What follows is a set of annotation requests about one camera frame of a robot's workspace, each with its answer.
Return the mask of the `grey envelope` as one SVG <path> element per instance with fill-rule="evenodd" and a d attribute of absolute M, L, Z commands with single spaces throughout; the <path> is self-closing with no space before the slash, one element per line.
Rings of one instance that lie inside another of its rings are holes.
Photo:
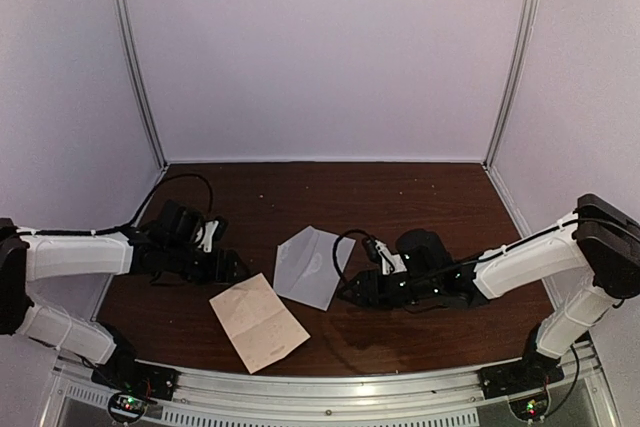
<path fill-rule="evenodd" d="M 273 289 L 282 298 L 327 311 L 338 282 L 332 257 L 336 234 L 307 226 L 276 251 Z"/>

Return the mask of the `beige paper sheet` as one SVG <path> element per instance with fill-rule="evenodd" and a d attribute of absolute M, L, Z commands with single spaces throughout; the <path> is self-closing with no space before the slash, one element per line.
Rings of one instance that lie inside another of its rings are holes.
<path fill-rule="evenodd" d="M 310 339 L 263 274 L 227 288 L 209 304 L 251 374 L 284 359 Z"/>

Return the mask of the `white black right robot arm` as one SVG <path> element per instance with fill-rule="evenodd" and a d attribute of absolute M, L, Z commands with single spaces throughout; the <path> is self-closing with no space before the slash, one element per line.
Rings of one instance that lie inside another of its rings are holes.
<path fill-rule="evenodd" d="M 639 294 L 639 224 L 595 194 L 526 238 L 456 260 L 434 231 L 402 234 L 393 250 L 364 234 L 375 268 L 342 277 L 338 298 L 378 310 L 429 302 L 471 309 L 557 273 L 584 269 L 575 290 L 529 334 L 522 357 L 480 370 L 486 397 L 542 388 L 563 379 L 562 356 L 606 312 Z"/>

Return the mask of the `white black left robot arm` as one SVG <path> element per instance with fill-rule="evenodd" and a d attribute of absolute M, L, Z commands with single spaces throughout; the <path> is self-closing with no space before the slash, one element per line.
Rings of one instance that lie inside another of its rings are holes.
<path fill-rule="evenodd" d="M 216 247 L 228 226 L 169 200 L 147 224 L 103 231 L 33 230 L 1 221 L 1 332 L 69 351 L 123 391 L 144 380 L 134 347 L 114 328 L 84 320 L 27 293 L 30 282 L 84 274 L 168 272 L 194 284 L 233 285 L 250 271 L 233 250 Z"/>

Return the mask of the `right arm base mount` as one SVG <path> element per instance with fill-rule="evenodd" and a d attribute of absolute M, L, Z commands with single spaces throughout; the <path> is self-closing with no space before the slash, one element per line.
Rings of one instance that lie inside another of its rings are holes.
<path fill-rule="evenodd" d="M 494 399 L 543 389 L 550 383 L 562 381 L 564 372 L 560 367 L 530 370 L 517 361 L 484 367 L 478 377 L 484 398 Z"/>

